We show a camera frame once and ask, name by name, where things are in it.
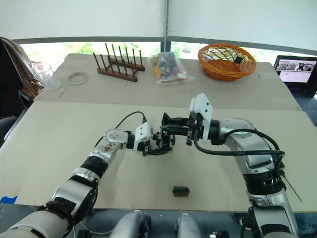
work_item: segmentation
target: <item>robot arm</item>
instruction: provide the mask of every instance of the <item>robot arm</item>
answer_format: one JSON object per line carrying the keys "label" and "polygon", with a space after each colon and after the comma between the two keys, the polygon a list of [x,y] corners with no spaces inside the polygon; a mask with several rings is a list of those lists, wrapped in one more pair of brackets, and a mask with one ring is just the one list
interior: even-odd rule
{"label": "robot arm", "polygon": [[53,194],[51,201],[31,213],[0,238],[62,238],[93,208],[98,195],[98,184],[120,149],[138,150],[152,136],[147,122],[135,135],[111,130],[98,142],[87,160],[74,170],[70,179]]}
{"label": "robot arm", "polygon": [[[284,152],[265,134],[258,132],[244,119],[212,120],[212,107],[205,94],[194,98],[189,118],[170,118],[164,114],[161,128],[165,133],[187,136],[187,145],[204,153],[234,156],[247,186],[251,203],[248,220],[255,237],[273,232],[297,236],[294,214],[285,194],[286,186],[281,179]],[[272,150],[264,140],[275,146]],[[200,147],[198,140],[210,140],[214,145],[227,145],[231,151],[211,151]]]}

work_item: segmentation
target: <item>blue tape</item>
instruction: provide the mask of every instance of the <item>blue tape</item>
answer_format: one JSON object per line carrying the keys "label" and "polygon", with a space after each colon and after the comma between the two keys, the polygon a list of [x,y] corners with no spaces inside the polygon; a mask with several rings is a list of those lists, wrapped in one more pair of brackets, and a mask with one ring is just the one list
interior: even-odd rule
{"label": "blue tape", "polygon": [[18,198],[18,196],[15,196],[13,198],[5,196],[5,197],[1,198],[0,203],[3,203],[3,204],[14,204],[17,198]]}
{"label": "blue tape", "polygon": [[316,213],[295,213],[300,237],[311,234],[317,230],[317,214]]}

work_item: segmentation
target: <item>chair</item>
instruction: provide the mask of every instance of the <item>chair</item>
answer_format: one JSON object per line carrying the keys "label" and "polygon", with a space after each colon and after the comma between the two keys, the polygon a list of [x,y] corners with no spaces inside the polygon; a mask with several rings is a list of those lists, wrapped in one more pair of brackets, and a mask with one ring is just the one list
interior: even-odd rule
{"label": "chair", "polygon": [[23,83],[9,51],[0,38],[0,146],[7,133],[24,110],[32,104],[32,99],[21,91]]}

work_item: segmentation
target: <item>white tabletop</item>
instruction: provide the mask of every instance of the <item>white tabletop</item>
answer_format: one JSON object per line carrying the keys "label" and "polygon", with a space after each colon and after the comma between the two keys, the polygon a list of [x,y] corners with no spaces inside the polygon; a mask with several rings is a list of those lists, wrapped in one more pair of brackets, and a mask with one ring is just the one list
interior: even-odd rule
{"label": "white tabletop", "polygon": [[[92,55],[70,54],[54,74],[54,78],[63,82],[63,87],[56,91],[45,90],[35,100],[188,107],[192,98],[205,92],[218,109],[301,110],[269,63],[258,63],[252,75],[233,82],[220,82],[208,78],[198,60],[181,61],[188,75],[194,76],[196,81],[157,85],[146,58],[143,59],[146,71],[138,72],[138,82],[134,83],[98,74]],[[68,76],[77,71],[84,72],[87,81],[69,84]]]}
{"label": "white tabletop", "polygon": [[[17,195],[17,204],[46,203],[100,136],[135,110],[146,114],[155,131],[164,112],[172,117],[189,115],[187,108],[35,102],[0,149],[1,197]],[[238,117],[251,121],[286,152],[286,174],[303,200],[288,189],[292,209],[316,212],[317,131],[306,113],[216,109],[213,115],[214,119]],[[120,129],[133,131],[140,123],[141,117],[134,115]],[[173,197],[177,185],[188,186],[189,197]],[[162,156],[120,151],[101,180],[96,203],[97,208],[235,212],[249,206],[234,158],[203,154],[186,146],[180,136],[173,150]]]}

